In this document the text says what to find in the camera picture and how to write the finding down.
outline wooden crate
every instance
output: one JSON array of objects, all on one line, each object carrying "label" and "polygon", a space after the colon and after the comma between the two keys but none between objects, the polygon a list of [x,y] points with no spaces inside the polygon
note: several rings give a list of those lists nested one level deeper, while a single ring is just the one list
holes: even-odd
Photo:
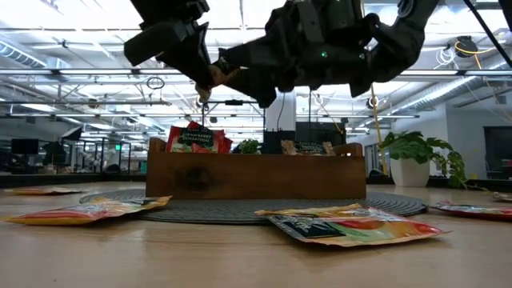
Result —
[{"label": "wooden crate", "polygon": [[174,199],[344,199],[366,197],[362,147],[350,157],[167,153],[150,140],[146,196]]}]

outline desk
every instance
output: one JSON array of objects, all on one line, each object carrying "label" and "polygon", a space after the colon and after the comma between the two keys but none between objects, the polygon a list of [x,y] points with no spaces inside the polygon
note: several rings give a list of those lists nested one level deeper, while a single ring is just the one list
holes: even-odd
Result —
[{"label": "desk", "polygon": [[[144,183],[103,182],[73,188],[116,190]],[[369,186],[428,203],[488,203],[477,191]],[[78,203],[80,195],[0,195],[0,216]],[[94,227],[0,223],[0,287],[510,287],[512,223],[413,218],[443,230],[437,239],[339,249],[308,246],[273,226],[109,222]]]}]

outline round woven mat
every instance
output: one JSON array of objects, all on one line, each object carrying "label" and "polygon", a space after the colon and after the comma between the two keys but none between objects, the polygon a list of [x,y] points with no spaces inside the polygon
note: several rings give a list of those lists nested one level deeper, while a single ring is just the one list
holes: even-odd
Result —
[{"label": "round woven mat", "polygon": [[[104,197],[113,200],[144,198],[144,190],[119,190],[87,195],[80,203]],[[307,200],[307,199],[264,199],[264,200],[173,200],[161,209],[136,214],[136,218],[161,222],[187,222],[211,224],[268,224],[266,218],[254,214],[257,210],[283,210],[347,206],[359,203],[372,206],[393,214],[411,216],[424,213],[427,206],[419,199],[386,193],[368,192],[366,199]]]}]

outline wooden table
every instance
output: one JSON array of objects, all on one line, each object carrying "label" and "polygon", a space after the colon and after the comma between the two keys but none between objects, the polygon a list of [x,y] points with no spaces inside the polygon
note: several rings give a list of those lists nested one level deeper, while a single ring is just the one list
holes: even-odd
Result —
[{"label": "wooden table", "polygon": [[[92,190],[143,183],[73,185]],[[489,203],[481,192],[370,186],[368,191]],[[0,216],[48,210],[80,195],[0,194]],[[109,222],[94,227],[0,223],[0,287],[511,287],[512,223],[414,217],[452,230],[403,245],[338,249],[303,245],[272,226]]]}]

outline white pot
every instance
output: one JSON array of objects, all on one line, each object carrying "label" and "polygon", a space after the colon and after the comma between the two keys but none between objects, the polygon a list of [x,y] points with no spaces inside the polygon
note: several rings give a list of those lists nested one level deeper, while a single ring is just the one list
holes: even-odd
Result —
[{"label": "white pot", "polygon": [[430,162],[418,164],[414,159],[391,159],[391,175],[396,186],[425,187],[430,176]]}]

